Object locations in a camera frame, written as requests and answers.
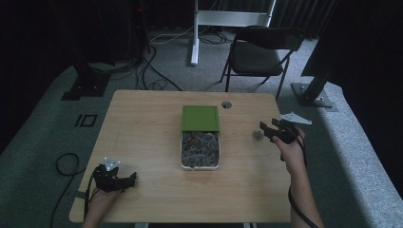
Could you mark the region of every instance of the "chair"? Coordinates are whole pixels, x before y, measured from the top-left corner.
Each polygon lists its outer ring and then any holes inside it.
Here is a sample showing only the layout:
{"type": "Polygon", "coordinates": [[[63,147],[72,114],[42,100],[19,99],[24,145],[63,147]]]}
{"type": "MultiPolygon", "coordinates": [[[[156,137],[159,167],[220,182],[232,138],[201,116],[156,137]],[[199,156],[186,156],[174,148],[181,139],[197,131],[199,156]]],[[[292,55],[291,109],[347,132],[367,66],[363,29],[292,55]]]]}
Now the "chair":
{"type": "Polygon", "coordinates": [[[265,77],[262,82],[264,84],[271,76],[282,73],[277,100],[290,63],[290,55],[299,50],[303,40],[302,31],[297,28],[242,28],[234,38],[221,75],[220,83],[225,75],[227,77],[225,92],[228,92],[231,76],[265,77]],[[279,49],[289,50],[282,59],[278,56],[279,49]]]}

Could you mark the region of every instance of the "hand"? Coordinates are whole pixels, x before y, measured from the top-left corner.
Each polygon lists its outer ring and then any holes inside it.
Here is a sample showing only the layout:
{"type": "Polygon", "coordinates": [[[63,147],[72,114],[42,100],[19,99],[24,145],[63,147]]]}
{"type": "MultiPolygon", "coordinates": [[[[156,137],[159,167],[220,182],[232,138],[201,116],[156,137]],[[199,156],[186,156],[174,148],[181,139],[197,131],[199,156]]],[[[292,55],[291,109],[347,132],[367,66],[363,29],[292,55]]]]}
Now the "hand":
{"type": "MultiPolygon", "coordinates": [[[[297,138],[303,144],[305,139],[305,133],[297,128],[299,135],[297,138]]],[[[305,171],[305,161],[302,148],[298,144],[297,140],[287,144],[283,142],[278,137],[273,137],[273,142],[276,144],[278,149],[281,151],[281,156],[284,159],[288,172],[293,175],[300,171],[305,171]]]]}
{"type": "Polygon", "coordinates": [[[107,193],[100,189],[94,189],[83,227],[98,227],[102,218],[113,206],[121,192],[122,191],[119,190],[107,193]]]}

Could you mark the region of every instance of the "black tripod base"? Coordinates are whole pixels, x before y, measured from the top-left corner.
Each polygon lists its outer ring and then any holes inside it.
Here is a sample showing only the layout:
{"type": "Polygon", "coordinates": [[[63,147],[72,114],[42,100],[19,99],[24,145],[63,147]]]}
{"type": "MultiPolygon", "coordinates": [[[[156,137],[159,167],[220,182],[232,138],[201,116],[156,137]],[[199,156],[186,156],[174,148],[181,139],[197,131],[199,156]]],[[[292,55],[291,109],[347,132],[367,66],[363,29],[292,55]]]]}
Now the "black tripod base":
{"type": "Polygon", "coordinates": [[[335,103],[329,100],[324,90],[322,90],[319,96],[317,96],[317,98],[314,100],[305,99],[304,93],[308,85],[309,84],[291,84],[291,88],[293,89],[300,106],[325,107],[327,111],[338,112],[335,103]]]}
{"type": "Polygon", "coordinates": [[[95,73],[93,82],[88,82],[87,78],[80,75],[74,82],[71,90],[65,92],[62,101],[79,101],[81,97],[102,97],[109,81],[109,74],[95,73]]]}

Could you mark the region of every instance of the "green lid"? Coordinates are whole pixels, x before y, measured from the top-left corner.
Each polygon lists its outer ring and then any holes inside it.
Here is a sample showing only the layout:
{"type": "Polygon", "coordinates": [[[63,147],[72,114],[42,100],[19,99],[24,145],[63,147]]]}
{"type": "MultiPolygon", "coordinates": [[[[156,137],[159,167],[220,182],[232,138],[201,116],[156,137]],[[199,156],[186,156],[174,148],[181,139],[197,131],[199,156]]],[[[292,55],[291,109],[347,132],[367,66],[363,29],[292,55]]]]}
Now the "green lid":
{"type": "Polygon", "coordinates": [[[220,131],[218,108],[216,106],[184,105],[182,131],[220,131]]]}

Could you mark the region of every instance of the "desk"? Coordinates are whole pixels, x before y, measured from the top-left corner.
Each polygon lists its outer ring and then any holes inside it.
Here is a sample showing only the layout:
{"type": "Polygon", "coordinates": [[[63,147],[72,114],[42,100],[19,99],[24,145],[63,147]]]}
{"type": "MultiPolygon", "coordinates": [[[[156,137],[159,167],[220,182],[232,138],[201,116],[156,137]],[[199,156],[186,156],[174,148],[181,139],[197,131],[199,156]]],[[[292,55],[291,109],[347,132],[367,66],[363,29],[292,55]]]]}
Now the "desk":
{"type": "MultiPolygon", "coordinates": [[[[290,177],[279,151],[256,140],[259,121],[279,118],[271,94],[118,90],[115,92],[79,187],[104,157],[121,161],[118,176],[137,172],[134,188],[118,197],[109,222],[286,222],[290,177]],[[223,108],[228,101],[231,108],[223,108]],[[183,105],[216,105],[221,159],[215,171],[181,167],[183,105]]],[[[76,198],[70,220],[83,220],[76,198]]]]}
{"type": "Polygon", "coordinates": [[[199,61],[199,26],[226,26],[226,27],[247,27],[266,26],[269,27],[272,19],[273,8],[276,0],[270,0],[267,13],[260,12],[238,12],[238,11],[216,11],[199,10],[199,0],[195,0],[194,11],[194,36],[191,65],[195,66],[199,61]]]}

